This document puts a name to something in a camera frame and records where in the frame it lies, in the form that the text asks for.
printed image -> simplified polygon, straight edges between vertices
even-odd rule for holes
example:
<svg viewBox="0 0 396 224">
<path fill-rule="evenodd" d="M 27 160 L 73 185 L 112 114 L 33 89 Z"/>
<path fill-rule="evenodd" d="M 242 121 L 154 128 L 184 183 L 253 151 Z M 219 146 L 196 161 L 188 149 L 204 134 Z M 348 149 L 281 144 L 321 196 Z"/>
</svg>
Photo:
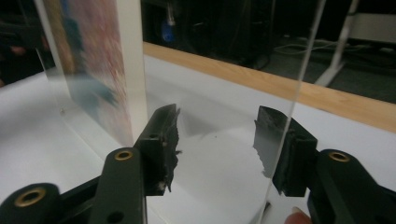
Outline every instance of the printed image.
<svg viewBox="0 0 396 224">
<path fill-rule="evenodd" d="M 133 143 L 117 2 L 44 0 L 70 94 L 124 146 Z"/>
</svg>

colorful picture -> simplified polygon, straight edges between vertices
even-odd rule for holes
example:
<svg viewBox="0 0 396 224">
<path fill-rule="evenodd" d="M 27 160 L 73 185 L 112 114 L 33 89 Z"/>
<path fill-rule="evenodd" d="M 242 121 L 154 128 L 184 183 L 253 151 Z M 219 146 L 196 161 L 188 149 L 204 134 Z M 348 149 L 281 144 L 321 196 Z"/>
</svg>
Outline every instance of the colorful picture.
<svg viewBox="0 0 396 224">
<path fill-rule="evenodd" d="M 133 143 L 117 2 L 44 0 L 70 94 L 124 146 Z"/>
</svg>

brass rivet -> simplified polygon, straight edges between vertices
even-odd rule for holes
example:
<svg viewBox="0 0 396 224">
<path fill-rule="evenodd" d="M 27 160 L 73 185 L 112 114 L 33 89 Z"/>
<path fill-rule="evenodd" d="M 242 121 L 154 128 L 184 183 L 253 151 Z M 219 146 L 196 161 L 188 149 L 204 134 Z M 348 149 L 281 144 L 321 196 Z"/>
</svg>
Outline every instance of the brass rivet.
<svg viewBox="0 0 396 224">
<path fill-rule="evenodd" d="M 332 158 L 335 161 L 341 161 L 341 162 L 348 162 L 350 161 L 350 158 L 341 152 L 331 152 L 329 153 L 330 158 Z"/>
<path fill-rule="evenodd" d="M 44 198 L 46 195 L 46 190 L 38 187 L 35 189 L 30 189 L 23 194 L 21 194 L 16 200 L 15 200 L 15 206 L 17 207 L 26 207 L 29 205 L 32 205 L 34 203 L 39 202 L 41 199 Z"/>
<path fill-rule="evenodd" d="M 117 153 L 115 158 L 117 161 L 126 161 L 126 160 L 132 158 L 132 156 L 133 156 L 133 154 L 131 151 L 123 150 L 123 151 Z"/>
</svg>

wooden strip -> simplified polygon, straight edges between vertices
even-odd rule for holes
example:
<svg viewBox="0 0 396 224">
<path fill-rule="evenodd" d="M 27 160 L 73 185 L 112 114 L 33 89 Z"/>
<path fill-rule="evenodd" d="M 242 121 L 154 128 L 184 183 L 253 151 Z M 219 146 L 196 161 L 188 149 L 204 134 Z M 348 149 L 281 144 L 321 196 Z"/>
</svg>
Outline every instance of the wooden strip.
<svg viewBox="0 0 396 224">
<path fill-rule="evenodd" d="M 148 56 L 188 67 L 257 91 L 264 91 L 288 100 L 294 100 L 296 97 L 299 82 L 289 78 L 150 43 L 144 44 L 144 52 Z M 334 115 L 396 133 L 396 105 L 394 104 L 304 82 L 297 101 Z"/>
</svg>

wooden edge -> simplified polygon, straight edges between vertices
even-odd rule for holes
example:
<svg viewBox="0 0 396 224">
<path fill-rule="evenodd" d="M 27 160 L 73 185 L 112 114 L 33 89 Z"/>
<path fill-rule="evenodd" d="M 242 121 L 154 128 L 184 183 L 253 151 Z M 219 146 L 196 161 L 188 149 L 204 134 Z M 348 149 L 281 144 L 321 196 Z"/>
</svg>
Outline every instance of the wooden edge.
<svg viewBox="0 0 396 224">
<path fill-rule="evenodd" d="M 148 56 L 219 77 L 287 100 L 296 98 L 299 82 L 235 64 L 144 43 Z M 396 105 L 303 82 L 297 102 L 334 115 L 396 133 Z"/>
</svg>

